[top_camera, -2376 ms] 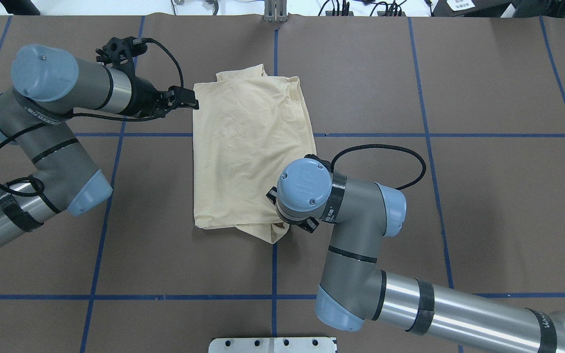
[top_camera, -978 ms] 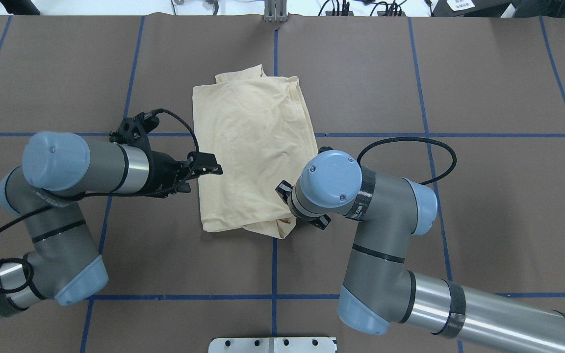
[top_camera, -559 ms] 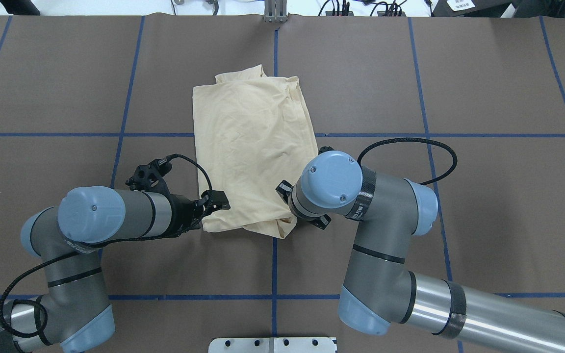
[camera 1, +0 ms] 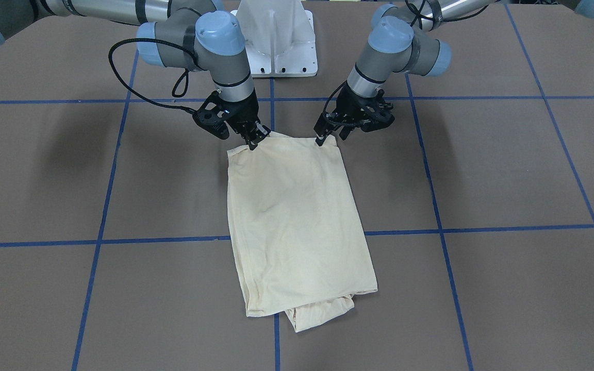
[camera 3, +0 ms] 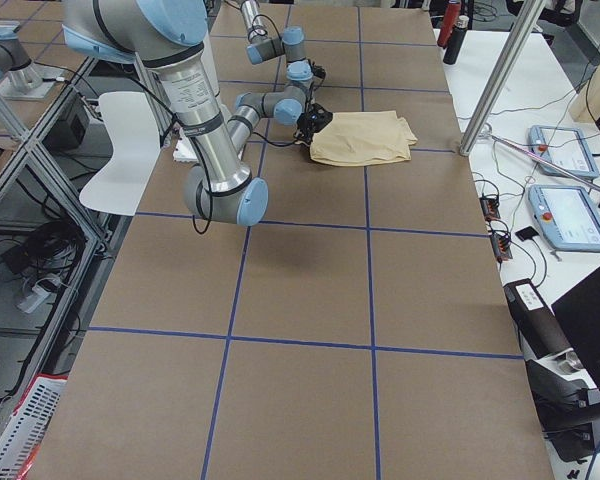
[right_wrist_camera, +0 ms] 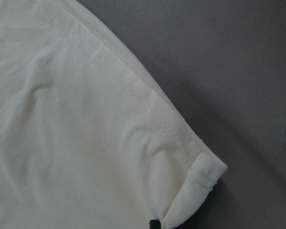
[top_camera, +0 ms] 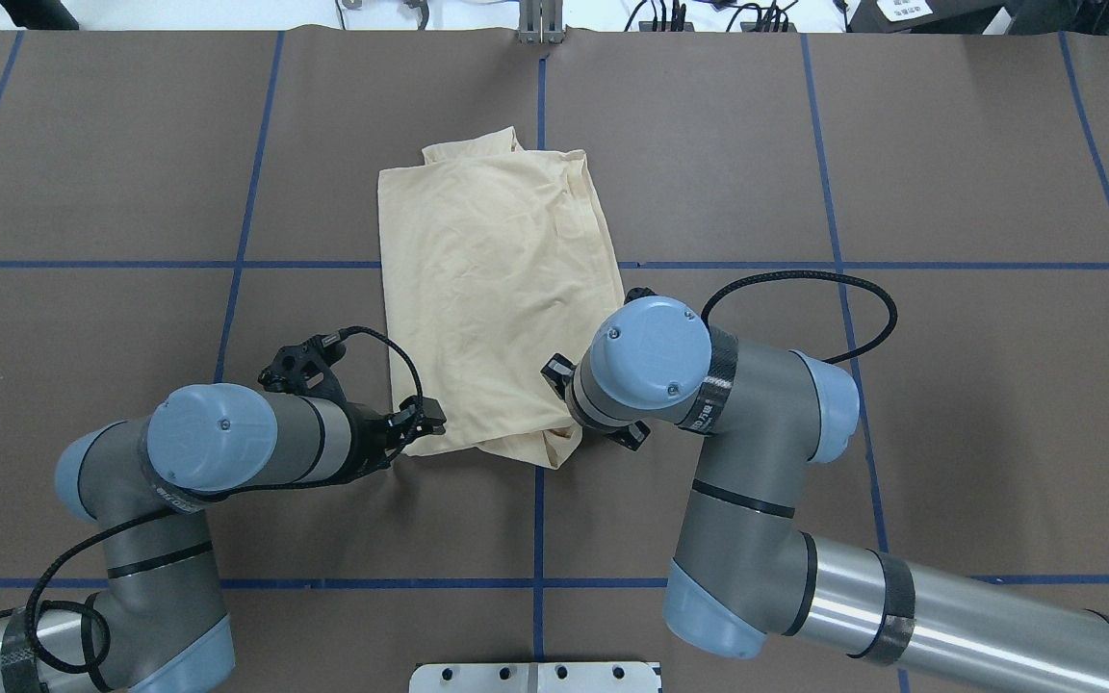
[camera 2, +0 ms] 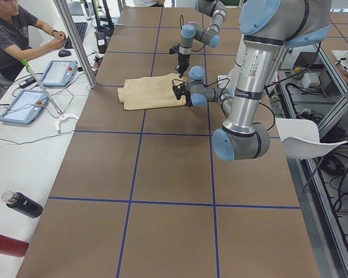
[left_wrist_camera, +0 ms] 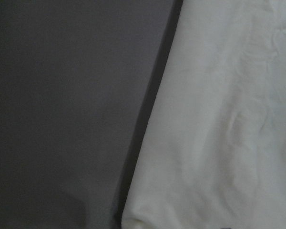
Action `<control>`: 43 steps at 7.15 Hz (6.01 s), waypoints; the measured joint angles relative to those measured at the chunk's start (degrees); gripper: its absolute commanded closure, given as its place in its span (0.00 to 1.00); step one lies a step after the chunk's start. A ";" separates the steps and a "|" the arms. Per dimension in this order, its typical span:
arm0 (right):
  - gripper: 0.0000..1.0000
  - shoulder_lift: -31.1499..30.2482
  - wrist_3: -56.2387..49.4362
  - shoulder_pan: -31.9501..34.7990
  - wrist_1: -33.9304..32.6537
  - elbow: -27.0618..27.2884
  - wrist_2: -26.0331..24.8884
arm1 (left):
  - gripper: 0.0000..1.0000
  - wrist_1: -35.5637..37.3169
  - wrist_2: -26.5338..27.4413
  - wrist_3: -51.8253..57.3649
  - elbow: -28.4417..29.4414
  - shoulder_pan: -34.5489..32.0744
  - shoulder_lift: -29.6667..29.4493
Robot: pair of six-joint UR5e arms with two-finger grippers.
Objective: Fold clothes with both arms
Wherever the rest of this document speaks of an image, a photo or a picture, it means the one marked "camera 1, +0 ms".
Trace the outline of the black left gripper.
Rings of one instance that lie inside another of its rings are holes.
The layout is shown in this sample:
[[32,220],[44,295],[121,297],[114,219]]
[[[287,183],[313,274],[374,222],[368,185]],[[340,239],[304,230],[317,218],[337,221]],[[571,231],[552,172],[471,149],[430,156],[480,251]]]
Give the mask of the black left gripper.
[[322,146],[327,137],[338,129],[338,136],[342,141],[345,141],[354,129],[360,129],[360,99],[366,97],[356,94],[347,82],[343,82],[337,91],[335,110],[332,113],[321,114],[313,128],[318,146]]

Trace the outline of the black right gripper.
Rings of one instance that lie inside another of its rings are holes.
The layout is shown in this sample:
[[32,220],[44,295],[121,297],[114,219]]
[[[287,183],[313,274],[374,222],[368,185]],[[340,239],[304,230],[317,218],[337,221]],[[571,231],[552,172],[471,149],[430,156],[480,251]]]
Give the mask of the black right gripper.
[[224,99],[223,106],[230,113],[226,120],[229,127],[237,134],[246,136],[245,141],[251,151],[271,133],[271,129],[260,123],[258,118],[259,105],[255,92],[238,102]]

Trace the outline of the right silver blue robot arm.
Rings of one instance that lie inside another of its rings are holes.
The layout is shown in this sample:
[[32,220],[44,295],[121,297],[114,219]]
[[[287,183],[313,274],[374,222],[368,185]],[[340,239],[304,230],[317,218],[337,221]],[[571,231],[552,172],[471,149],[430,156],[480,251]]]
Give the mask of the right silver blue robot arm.
[[198,109],[182,106],[195,123],[219,139],[237,133],[249,149],[269,134],[258,118],[258,100],[245,38],[238,19],[221,1],[0,1],[0,45],[48,16],[82,16],[138,27],[135,38],[109,49],[135,44],[150,65],[189,73],[208,71],[216,89]]

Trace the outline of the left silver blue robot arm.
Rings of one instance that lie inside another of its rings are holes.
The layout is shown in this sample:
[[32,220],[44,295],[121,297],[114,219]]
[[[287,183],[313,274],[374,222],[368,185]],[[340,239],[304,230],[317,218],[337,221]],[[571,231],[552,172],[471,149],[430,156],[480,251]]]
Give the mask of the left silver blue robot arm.
[[341,139],[369,128],[353,143],[526,148],[540,136],[552,145],[557,119],[594,136],[594,16],[561,4],[483,1],[432,31],[429,11],[425,1],[377,10],[353,78],[371,99],[381,98],[381,83],[396,73],[410,76],[411,86],[389,92],[387,107],[398,110],[377,125],[363,109],[355,110],[360,117],[342,112],[344,97],[354,94],[342,89],[332,113],[345,120]]

